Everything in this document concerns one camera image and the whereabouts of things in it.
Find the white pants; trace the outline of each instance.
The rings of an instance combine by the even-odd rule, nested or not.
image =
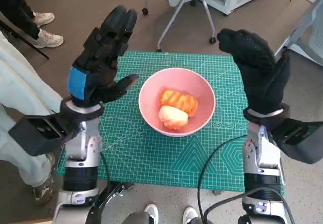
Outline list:
[[[47,179],[50,163],[45,155],[28,155],[9,136],[8,130],[15,122],[2,105],[25,115],[49,115],[52,110],[60,111],[61,101],[60,95],[42,81],[25,57],[0,32],[0,160],[15,165],[23,181],[32,187]]]

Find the gray pants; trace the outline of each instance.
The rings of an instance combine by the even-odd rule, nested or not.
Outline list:
[[[153,218],[148,215],[147,212],[135,212],[130,214],[122,224],[154,224]],[[203,224],[201,218],[194,218],[189,224]]]

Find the shoe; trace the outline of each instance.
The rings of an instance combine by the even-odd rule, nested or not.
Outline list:
[[[55,16],[53,13],[38,13],[34,12],[34,19],[33,21],[37,24],[38,28],[47,25],[50,22],[55,20]]]
[[[190,223],[196,217],[198,217],[196,210],[192,207],[187,207],[183,214],[183,224]]]
[[[158,224],[158,209],[155,204],[149,204],[145,208],[145,212],[147,212],[152,218],[153,218],[153,223]]]
[[[54,180],[52,176],[52,170],[55,168],[56,160],[55,156],[51,153],[46,154],[46,157],[48,158],[48,161],[50,162],[50,173],[46,181],[41,184],[40,186],[37,186],[33,188],[32,192],[35,198],[35,203],[37,205],[43,205],[47,203],[51,197],[52,192],[54,188]]]
[[[58,47],[62,45],[64,38],[62,36],[50,34],[49,32],[39,29],[38,39],[33,41],[36,48]]]

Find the jeans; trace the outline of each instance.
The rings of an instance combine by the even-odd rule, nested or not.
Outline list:
[[[0,32],[0,160],[15,165],[25,184],[37,187],[50,173],[47,157],[32,157],[11,138],[15,124],[2,105],[25,115],[49,115],[60,111],[62,98],[38,76],[33,67]]]
[[[135,212],[130,214],[122,224],[154,224],[153,218],[144,211]],[[188,224],[203,224],[201,218],[194,218]]]
[[[33,22],[34,14],[25,0],[0,0],[0,11],[15,26],[35,40],[39,29]]]

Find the human leg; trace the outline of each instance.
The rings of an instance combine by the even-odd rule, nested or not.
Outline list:
[[[0,11],[3,15],[32,38],[38,39],[39,29],[33,22],[31,9],[28,8],[25,0],[0,0]]]
[[[183,214],[183,224],[203,224],[201,218],[198,217],[196,210],[192,207],[187,207]]]
[[[59,112],[62,98],[45,84],[28,61],[0,33],[0,103],[25,115]],[[52,154],[29,156],[8,134],[15,122],[0,109],[0,159],[15,165],[22,180],[33,187],[37,204],[50,200],[53,191]]]
[[[25,184],[33,187],[36,203],[45,203],[52,196],[53,181],[50,174],[55,158],[49,155],[32,157],[8,134],[15,121],[0,105],[0,160],[12,163],[18,168]]]
[[[63,44],[62,36],[38,28],[53,21],[53,13],[34,13],[25,0],[0,0],[0,11],[15,26],[30,35],[37,48],[57,47]]]
[[[157,206],[147,205],[144,211],[130,214],[122,224],[158,224]]]

